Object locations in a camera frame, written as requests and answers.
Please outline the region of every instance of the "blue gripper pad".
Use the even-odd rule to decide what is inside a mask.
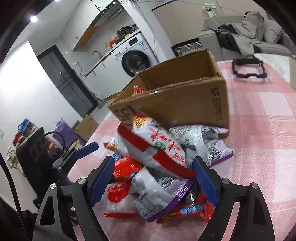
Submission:
[[[200,161],[197,158],[193,159],[193,162],[192,162],[193,171],[195,171],[197,174],[196,179],[200,187],[202,188],[202,191],[204,192],[205,197],[210,203],[213,203],[214,206],[216,207],[219,204],[216,185],[214,184],[213,180],[208,175],[207,171],[202,166]]]
[[[115,161],[111,156],[106,156],[102,164],[91,171],[88,180],[88,190],[90,189],[89,204],[93,207],[99,202],[105,192],[105,189],[113,175]]]
[[[88,154],[98,150],[98,148],[99,148],[99,145],[96,142],[88,144],[87,146],[85,146],[75,152],[75,158],[77,158],[77,159],[83,158],[83,157],[87,156]]]

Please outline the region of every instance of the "control panel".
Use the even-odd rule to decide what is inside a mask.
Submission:
[[[121,44],[112,52],[112,55],[114,56],[115,59],[117,59],[118,56],[120,56],[121,54],[123,54],[124,52],[126,52],[127,50],[129,50],[131,47],[133,47],[138,43],[140,43],[140,45],[144,44],[142,40],[142,36],[140,35],[132,37],[130,40]]]

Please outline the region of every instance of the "washing machine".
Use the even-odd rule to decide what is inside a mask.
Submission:
[[[152,49],[141,33],[118,46],[112,56],[123,75],[134,77],[138,72],[158,64]]]

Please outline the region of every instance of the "washing machine door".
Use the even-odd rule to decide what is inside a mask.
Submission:
[[[122,56],[122,67],[131,77],[140,71],[150,67],[150,62],[146,54],[139,50],[130,50]]]

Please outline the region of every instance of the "table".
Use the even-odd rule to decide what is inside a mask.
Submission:
[[[268,53],[256,53],[254,56],[273,67],[287,82],[290,83],[289,56]]]
[[[282,76],[265,64],[267,79],[236,78],[231,61],[218,63],[226,79],[230,107],[230,135],[224,140],[234,156],[213,168],[233,183],[260,186],[271,214],[275,237],[282,241],[296,223],[296,94]],[[257,72],[255,67],[238,66],[239,72]],[[69,172],[76,181],[87,177],[106,155],[103,142],[116,135],[119,120],[109,113],[88,143],[96,141],[99,149],[78,160]],[[201,218],[171,218],[164,224],[147,223],[142,218],[113,219],[103,217],[106,192],[94,206],[94,212],[111,241],[197,240],[206,224]],[[235,204],[223,241],[229,240],[239,205]],[[75,226],[78,240],[84,240]]]

